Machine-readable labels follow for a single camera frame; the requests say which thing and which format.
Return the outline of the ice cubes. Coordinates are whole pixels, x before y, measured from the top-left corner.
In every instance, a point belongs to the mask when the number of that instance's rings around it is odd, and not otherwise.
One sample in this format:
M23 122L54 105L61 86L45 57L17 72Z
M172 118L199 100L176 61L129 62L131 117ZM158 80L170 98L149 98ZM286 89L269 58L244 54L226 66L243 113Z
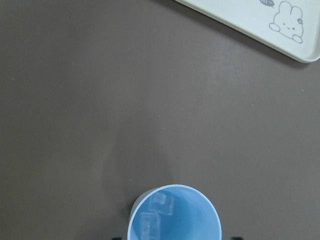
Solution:
M157 191L142 205L139 217L141 240L160 240L162 228L174 213L175 198Z

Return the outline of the cream rabbit tray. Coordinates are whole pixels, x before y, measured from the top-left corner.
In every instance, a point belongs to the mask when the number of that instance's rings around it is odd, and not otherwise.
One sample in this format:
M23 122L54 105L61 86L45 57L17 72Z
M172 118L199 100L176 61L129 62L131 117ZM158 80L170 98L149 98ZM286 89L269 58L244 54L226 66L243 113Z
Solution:
M318 0L181 0L301 63L320 58Z

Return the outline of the light blue plastic cup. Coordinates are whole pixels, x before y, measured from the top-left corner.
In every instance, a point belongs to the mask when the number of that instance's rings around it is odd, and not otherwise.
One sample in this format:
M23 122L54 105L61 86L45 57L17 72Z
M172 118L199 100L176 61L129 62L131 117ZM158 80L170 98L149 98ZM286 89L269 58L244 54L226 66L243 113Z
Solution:
M148 190L137 198L129 216L128 240L140 240L139 213L146 200L156 192L174 197L173 216L162 227L160 240L222 239L221 222L210 200L190 186L171 184Z

